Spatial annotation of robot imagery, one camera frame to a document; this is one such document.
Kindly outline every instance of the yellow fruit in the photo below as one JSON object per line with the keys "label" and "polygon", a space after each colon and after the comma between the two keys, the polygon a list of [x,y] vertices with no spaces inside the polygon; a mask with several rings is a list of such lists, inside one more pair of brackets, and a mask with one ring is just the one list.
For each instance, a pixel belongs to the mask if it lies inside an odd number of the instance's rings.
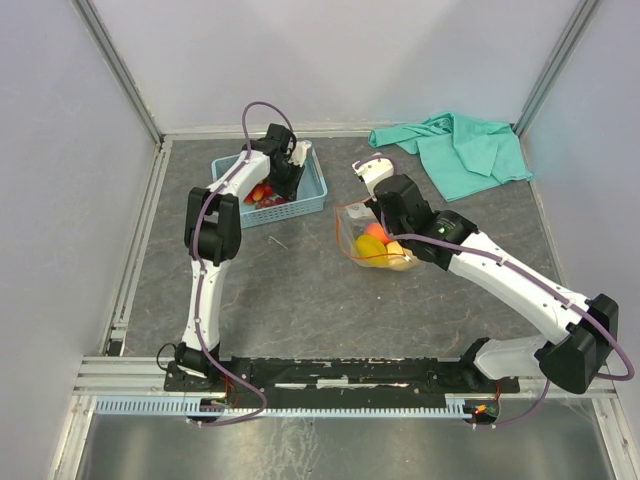
{"label": "yellow fruit", "polygon": [[387,253],[389,254],[389,268],[399,272],[411,268],[413,264],[408,258],[407,252],[408,250],[402,248],[402,246],[398,242],[388,243]]}
{"label": "yellow fruit", "polygon": [[387,249],[384,244],[373,235],[364,234],[360,235],[356,239],[355,243],[356,251],[360,257],[374,257],[363,258],[372,267],[385,267],[387,266]]}

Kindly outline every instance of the metal plate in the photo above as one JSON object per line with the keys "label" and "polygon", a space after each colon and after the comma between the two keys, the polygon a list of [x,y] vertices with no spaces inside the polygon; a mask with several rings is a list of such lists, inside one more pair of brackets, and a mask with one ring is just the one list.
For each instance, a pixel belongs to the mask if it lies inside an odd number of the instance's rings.
{"label": "metal plate", "polygon": [[[502,402],[505,418],[529,402]],[[197,428],[175,417],[94,415],[78,478],[611,479],[590,400],[552,400],[527,422],[263,418]]]}

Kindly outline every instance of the white wall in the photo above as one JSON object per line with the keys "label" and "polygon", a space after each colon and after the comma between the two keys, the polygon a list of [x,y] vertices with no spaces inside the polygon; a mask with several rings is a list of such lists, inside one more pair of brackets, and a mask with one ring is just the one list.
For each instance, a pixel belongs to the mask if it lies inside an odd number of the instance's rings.
{"label": "white wall", "polygon": [[[618,301],[620,343],[640,370],[638,18],[637,1],[602,2],[524,147],[569,284]],[[640,380],[618,390],[640,445]]]}
{"label": "white wall", "polygon": [[45,478],[154,145],[68,1],[0,15],[0,477]]}
{"label": "white wall", "polygon": [[[578,0],[94,0],[165,133],[238,125],[515,122]],[[265,123],[256,109],[252,122]]]}

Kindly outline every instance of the gray table surface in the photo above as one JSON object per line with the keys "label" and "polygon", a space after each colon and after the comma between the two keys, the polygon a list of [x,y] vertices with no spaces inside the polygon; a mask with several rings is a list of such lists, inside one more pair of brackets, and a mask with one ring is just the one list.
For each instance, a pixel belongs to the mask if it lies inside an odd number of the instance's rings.
{"label": "gray table surface", "polygon": [[[350,164],[375,153],[365,138],[314,139],[329,188],[324,211],[243,230],[220,313],[221,355],[454,357],[479,337],[536,330],[480,287],[420,265],[407,272],[362,268],[335,241],[332,205],[362,199]],[[152,356],[184,331],[191,290],[183,244],[187,194],[210,183],[211,161],[241,140],[174,142],[137,287],[125,355]],[[453,209],[543,275],[556,278],[530,186],[513,182],[446,203],[418,158],[400,160],[434,209]]]}

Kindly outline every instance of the gray floor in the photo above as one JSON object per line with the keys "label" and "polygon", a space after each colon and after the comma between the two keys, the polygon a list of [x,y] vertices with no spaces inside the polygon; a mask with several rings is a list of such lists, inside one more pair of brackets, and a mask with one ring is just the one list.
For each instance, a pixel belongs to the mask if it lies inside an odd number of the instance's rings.
{"label": "gray floor", "polygon": [[[505,416],[526,408],[503,400]],[[198,429],[177,417],[94,416],[80,479],[605,480],[588,399],[473,431],[461,420],[264,418]]]}
{"label": "gray floor", "polygon": [[[321,213],[243,231],[221,311],[221,353],[285,357],[452,357],[478,337],[534,334],[481,288],[425,265],[408,272],[362,268],[336,246],[332,205],[366,196],[350,164],[374,153],[364,138],[313,140],[329,188]],[[155,355],[180,340],[187,321],[190,263],[183,245],[187,194],[211,181],[211,161],[241,140],[175,142],[146,251],[126,355]],[[510,254],[555,278],[529,185],[516,182],[446,204],[419,160],[382,149],[435,209],[454,209]],[[270,237],[277,239],[283,246]]]}

